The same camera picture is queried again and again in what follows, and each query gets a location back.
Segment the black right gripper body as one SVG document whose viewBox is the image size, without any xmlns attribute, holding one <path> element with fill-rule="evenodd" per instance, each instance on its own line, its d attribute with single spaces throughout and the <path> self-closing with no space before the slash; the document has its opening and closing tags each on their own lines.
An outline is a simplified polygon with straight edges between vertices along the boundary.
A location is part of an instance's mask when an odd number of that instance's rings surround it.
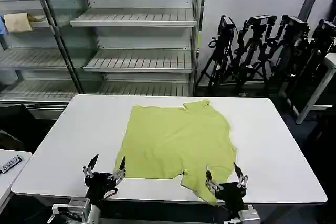
<svg viewBox="0 0 336 224">
<path fill-rule="evenodd" d="M 243 197 L 246 195 L 246 186 L 238 187 L 238 182 L 222 183 L 215 190 L 215 197 L 225 203 L 230 212 L 239 212 L 244 209 Z"/>
</svg>

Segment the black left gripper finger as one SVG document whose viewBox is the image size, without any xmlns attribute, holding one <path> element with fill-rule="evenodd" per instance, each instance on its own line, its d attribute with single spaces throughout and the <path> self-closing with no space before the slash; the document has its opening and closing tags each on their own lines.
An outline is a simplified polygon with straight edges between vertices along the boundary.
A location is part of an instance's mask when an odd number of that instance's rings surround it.
<svg viewBox="0 0 336 224">
<path fill-rule="evenodd" d="M 125 178 L 126 168 L 125 168 L 125 157 L 123 157 L 119 168 L 114 171 L 111 175 L 108 176 L 109 180 L 112 181 L 121 181 Z"/>
<path fill-rule="evenodd" d="M 85 175 L 85 178 L 93 178 L 93 169 L 96 165 L 98 157 L 99 154 L 97 154 L 93 159 L 90 160 L 88 166 L 83 167 L 83 173 Z"/>
</svg>

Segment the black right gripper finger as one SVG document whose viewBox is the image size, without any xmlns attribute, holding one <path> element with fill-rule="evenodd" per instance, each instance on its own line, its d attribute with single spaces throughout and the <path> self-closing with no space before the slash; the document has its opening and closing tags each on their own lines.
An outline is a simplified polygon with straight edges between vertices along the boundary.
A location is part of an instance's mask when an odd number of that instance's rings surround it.
<svg viewBox="0 0 336 224">
<path fill-rule="evenodd" d="M 238 177 L 237 187 L 238 188 L 246 188 L 248 182 L 248 176 L 244 175 L 240 167 L 234 163 L 235 173 Z"/>
<path fill-rule="evenodd" d="M 206 171 L 206 181 L 205 185 L 209 191 L 221 191 L 223 190 L 223 186 L 218 182 L 214 181 L 209 170 Z"/>
</svg>

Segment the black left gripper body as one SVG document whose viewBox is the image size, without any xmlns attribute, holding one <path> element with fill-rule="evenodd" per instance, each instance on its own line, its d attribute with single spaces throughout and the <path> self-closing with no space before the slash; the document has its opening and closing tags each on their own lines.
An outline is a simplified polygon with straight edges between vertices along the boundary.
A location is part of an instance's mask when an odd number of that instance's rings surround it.
<svg viewBox="0 0 336 224">
<path fill-rule="evenodd" d="M 93 205 L 100 205 L 107 197 L 113 196 L 118 192 L 117 185 L 121 181 L 112 181 L 108 179 L 111 173 L 94 172 L 93 178 L 85 178 L 85 184 L 88 187 L 86 198 Z"/>
</svg>

